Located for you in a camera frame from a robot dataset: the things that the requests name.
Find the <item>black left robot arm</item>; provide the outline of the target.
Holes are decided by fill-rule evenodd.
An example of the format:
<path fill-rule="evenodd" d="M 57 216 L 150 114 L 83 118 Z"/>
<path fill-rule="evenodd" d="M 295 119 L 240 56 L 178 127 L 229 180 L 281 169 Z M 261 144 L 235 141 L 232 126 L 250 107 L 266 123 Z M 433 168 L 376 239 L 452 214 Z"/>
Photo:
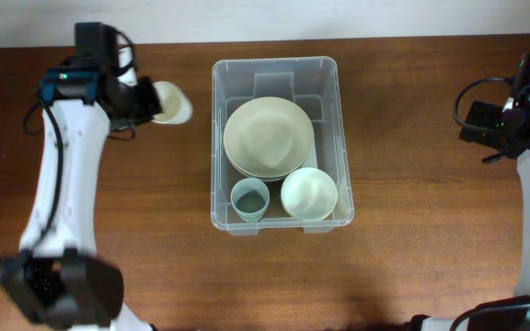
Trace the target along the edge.
<path fill-rule="evenodd" d="M 125 304 L 120 270 L 97 255 L 94 206 L 108 138 L 162 110 L 153 82 L 122 61 L 132 42 L 100 23 L 75 25 L 75 54 L 36 92 L 44 145 L 37 194 L 19 251 L 0 257 L 0 288 L 34 325 L 55 330 L 147 330 Z"/>

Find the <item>cream white cup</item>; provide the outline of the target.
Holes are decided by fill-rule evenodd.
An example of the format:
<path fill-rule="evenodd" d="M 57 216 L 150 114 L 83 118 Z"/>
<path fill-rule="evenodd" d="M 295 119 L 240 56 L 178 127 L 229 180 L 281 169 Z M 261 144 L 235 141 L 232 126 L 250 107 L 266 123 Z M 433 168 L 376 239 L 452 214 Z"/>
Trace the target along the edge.
<path fill-rule="evenodd" d="M 170 82 L 160 81 L 154 83 L 154 88 L 159 98 L 161 112 L 154 115 L 152 122 L 179 125 L 191 119 L 192 104 L 178 86 Z"/>

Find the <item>large cream bowl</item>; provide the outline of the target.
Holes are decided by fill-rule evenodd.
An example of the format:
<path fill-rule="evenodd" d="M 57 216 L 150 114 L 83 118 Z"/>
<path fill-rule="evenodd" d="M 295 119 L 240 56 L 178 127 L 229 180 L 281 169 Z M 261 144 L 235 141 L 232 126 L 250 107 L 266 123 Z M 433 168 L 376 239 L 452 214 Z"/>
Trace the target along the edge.
<path fill-rule="evenodd" d="M 285 177 L 311 155 L 314 127 L 297 104 L 280 97 L 258 97 L 238 107 L 223 133 L 229 162 L 250 177 Z"/>

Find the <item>mint green cup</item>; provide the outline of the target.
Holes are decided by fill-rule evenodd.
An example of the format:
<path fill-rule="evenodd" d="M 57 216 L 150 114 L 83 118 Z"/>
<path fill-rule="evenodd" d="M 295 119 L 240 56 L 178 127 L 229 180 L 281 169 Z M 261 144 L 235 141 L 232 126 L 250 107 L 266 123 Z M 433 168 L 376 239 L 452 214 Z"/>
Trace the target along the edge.
<path fill-rule="evenodd" d="M 244 212 L 236 210 L 236 214 L 242 221 L 246 223 L 258 223 L 263 218 L 265 211 L 260 210 L 255 212 Z"/>

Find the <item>grey cup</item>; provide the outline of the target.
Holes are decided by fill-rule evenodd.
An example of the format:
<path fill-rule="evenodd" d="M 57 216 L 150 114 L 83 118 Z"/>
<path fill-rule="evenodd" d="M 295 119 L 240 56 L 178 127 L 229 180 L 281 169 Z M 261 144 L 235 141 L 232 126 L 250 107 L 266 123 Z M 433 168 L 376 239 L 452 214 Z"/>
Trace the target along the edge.
<path fill-rule="evenodd" d="M 266 211 L 270 197 L 266 184 L 256 178 L 244 178 L 238 181 L 231 190 L 231 203 L 235 211 Z"/>

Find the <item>white small bowl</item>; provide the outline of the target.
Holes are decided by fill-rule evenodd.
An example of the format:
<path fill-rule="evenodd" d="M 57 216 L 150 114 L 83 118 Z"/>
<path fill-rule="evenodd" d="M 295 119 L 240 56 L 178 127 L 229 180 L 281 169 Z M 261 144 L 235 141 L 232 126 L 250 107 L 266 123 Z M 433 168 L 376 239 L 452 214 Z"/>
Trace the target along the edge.
<path fill-rule="evenodd" d="M 304 167 L 293 171 L 282 183 L 281 201 L 292 217 L 309 222 L 322 221 L 334 210 L 338 189 L 324 171 Z"/>

